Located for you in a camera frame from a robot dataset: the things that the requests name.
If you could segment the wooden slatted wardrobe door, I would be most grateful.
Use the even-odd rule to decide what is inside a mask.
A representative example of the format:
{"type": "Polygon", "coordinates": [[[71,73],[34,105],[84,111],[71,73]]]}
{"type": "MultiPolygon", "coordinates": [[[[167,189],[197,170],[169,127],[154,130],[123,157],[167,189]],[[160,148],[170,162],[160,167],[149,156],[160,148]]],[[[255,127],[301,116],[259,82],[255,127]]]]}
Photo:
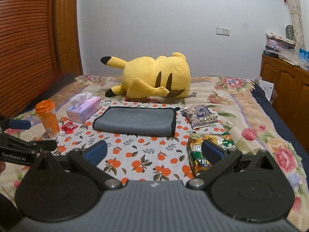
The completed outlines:
{"type": "Polygon", "coordinates": [[[66,74],[81,75],[77,0],[1,0],[1,114],[13,117],[66,74]]]}

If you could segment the wooden sideboard cabinet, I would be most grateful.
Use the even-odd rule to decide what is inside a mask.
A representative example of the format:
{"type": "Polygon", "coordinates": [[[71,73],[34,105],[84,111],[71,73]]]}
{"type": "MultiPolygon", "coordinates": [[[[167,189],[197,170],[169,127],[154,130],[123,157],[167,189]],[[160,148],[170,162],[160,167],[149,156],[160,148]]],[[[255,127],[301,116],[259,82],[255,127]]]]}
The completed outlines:
{"type": "Polygon", "coordinates": [[[277,97],[273,107],[308,152],[308,72],[262,55],[260,76],[274,84],[277,97]]]}

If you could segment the yellow Pikachu plush toy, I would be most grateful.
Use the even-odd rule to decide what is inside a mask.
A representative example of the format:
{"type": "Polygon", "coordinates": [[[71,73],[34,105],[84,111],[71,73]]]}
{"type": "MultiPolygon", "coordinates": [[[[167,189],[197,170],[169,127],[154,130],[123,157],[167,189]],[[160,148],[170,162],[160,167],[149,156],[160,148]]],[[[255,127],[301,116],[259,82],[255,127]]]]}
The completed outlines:
{"type": "Polygon", "coordinates": [[[147,97],[186,97],[190,90],[191,74],[185,55],[139,57],[125,61],[117,57],[102,57],[101,62],[112,68],[122,69],[121,83],[111,87],[106,97],[126,95],[130,99],[147,97]]]}

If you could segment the purple tissue box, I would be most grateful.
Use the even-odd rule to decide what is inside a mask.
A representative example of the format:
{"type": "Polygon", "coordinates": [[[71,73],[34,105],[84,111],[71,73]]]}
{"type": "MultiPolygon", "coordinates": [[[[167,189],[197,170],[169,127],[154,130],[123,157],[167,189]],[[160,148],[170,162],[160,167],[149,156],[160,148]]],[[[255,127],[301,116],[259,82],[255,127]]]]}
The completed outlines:
{"type": "Polygon", "coordinates": [[[70,103],[66,109],[68,120],[76,123],[84,123],[101,108],[101,98],[89,92],[76,94],[70,103]]]}

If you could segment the stack of books and papers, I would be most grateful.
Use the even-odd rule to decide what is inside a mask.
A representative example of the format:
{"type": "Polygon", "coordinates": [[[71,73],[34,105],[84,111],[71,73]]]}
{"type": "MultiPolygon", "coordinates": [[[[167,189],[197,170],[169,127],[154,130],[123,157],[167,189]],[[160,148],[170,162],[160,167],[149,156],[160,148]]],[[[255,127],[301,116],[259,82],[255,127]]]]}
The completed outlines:
{"type": "Polygon", "coordinates": [[[295,48],[295,42],[278,37],[272,33],[266,33],[264,55],[285,61],[293,66],[300,66],[301,61],[295,48]]]}

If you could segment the white wall switch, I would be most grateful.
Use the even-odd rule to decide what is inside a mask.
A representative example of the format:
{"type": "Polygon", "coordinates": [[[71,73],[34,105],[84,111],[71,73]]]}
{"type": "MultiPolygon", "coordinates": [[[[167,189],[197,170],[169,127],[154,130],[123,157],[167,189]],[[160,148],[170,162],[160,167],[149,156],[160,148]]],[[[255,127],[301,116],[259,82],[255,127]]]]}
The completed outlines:
{"type": "Polygon", "coordinates": [[[216,34],[221,36],[230,36],[230,29],[217,27],[216,34]]]}

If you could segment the rolled beige floral fabric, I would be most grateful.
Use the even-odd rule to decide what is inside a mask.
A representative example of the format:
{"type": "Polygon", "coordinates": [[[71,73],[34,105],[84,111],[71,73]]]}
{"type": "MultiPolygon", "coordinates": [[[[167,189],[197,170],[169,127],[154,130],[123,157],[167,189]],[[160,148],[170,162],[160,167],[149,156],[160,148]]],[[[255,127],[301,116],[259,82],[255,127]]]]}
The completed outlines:
{"type": "Polygon", "coordinates": [[[296,49],[306,49],[300,0],[286,0],[291,15],[296,49]]]}

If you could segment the purple and grey towel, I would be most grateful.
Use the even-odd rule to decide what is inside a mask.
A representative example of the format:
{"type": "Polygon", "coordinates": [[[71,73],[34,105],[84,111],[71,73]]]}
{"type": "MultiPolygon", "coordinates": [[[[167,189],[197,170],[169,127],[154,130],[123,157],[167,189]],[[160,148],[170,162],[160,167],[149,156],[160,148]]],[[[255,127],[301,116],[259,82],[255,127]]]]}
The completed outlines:
{"type": "Polygon", "coordinates": [[[170,137],[175,134],[179,110],[179,107],[113,106],[93,121],[93,129],[115,134],[170,137]]]}

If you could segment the orange lidded plastic bottle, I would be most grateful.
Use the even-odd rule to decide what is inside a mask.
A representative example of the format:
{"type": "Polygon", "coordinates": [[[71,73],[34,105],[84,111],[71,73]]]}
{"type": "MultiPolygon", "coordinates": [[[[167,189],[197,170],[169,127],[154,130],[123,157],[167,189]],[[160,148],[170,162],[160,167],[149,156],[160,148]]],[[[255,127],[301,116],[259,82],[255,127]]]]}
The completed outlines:
{"type": "Polygon", "coordinates": [[[41,101],[36,105],[35,110],[49,138],[55,139],[59,136],[60,127],[55,112],[55,103],[51,99],[41,101]]]}

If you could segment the purple snack packet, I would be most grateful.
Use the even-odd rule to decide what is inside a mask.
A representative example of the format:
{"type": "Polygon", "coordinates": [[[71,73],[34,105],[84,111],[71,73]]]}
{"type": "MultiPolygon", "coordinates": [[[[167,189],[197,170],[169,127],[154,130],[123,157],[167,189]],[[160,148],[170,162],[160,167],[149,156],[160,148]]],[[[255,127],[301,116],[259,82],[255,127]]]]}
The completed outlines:
{"type": "Polygon", "coordinates": [[[205,105],[193,105],[181,110],[193,129],[207,127],[218,123],[218,117],[205,105]]]}

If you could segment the orange print white cloth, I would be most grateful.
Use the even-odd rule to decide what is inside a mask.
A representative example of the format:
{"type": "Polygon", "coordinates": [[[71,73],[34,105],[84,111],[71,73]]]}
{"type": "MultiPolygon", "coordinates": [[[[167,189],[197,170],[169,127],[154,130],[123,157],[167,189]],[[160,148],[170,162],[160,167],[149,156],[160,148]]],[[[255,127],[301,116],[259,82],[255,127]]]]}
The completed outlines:
{"type": "Polygon", "coordinates": [[[127,180],[186,182],[195,175],[190,165],[187,147],[190,134],[197,133],[199,142],[208,139],[223,148],[235,147],[232,137],[221,123],[193,130],[181,112],[176,114],[175,134],[171,137],[137,136],[94,130],[94,120],[111,106],[139,107],[140,104],[102,101],[101,109],[90,119],[79,124],[69,134],[61,132],[56,139],[58,146],[53,155],[64,156],[75,148],[84,150],[102,140],[107,144],[107,155],[99,162],[98,167],[122,183],[126,183],[127,180]]]}

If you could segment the floral bed quilt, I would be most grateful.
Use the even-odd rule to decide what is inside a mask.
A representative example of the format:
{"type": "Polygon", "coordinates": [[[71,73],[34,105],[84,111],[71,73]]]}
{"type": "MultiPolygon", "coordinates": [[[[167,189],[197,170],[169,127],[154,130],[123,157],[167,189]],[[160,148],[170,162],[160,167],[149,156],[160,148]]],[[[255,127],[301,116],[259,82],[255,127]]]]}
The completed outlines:
{"type": "MultiPolygon", "coordinates": [[[[55,103],[58,123],[68,122],[66,108],[70,98],[78,93],[90,92],[102,101],[132,102],[123,96],[106,98],[105,92],[119,84],[117,77],[83,75],[66,80],[65,86],[58,86],[41,99],[52,99],[55,103]]],[[[284,123],[278,118],[260,87],[250,80],[241,78],[194,78],[190,93],[183,99],[152,97],[139,103],[142,107],[164,108],[190,105],[206,105],[218,116],[218,123],[231,135],[235,146],[244,154],[256,154],[265,149],[274,157],[280,169],[288,178],[295,201],[288,216],[299,230],[308,229],[308,169],[302,155],[302,147],[292,134],[284,134],[284,123]]]]}

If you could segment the green yellow snack bag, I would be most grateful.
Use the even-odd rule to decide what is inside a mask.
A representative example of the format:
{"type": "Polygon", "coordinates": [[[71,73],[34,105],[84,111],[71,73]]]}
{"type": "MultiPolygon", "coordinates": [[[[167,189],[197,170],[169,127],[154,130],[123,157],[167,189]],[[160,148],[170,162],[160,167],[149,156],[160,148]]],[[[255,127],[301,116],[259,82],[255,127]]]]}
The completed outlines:
{"type": "Polygon", "coordinates": [[[235,143],[228,132],[223,132],[222,134],[191,133],[188,138],[187,150],[189,163],[194,175],[198,175],[199,171],[208,170],[212,166],[202,154],[202,143],[205,140],[211,141],[226,151],[236,148],[235,143]]]}

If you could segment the red candy wrapper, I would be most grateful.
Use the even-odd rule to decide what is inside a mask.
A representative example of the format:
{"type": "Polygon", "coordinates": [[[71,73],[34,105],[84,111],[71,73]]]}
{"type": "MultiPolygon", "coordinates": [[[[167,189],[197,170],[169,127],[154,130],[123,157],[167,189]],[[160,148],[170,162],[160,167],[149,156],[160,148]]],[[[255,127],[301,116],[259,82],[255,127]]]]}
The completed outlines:
{"type": "Polygon", "coordinates": [[[61,130],[66,134],[70,134],[77,129],[77,127],[78,125],[74,124],[72,121],[69,121],[61,127],[61,130]]]}

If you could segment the blue white box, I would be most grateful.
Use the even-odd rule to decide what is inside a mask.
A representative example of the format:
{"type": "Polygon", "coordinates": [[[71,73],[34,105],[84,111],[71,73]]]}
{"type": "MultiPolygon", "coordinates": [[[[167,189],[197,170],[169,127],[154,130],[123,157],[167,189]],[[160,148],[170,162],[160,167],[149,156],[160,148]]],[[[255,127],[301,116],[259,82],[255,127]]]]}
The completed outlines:
{"type": "Polygon", "coordinates": [[[300,67],[306,71],[309,70],[309,52],[304,49],[299,49],[300,67]]]}

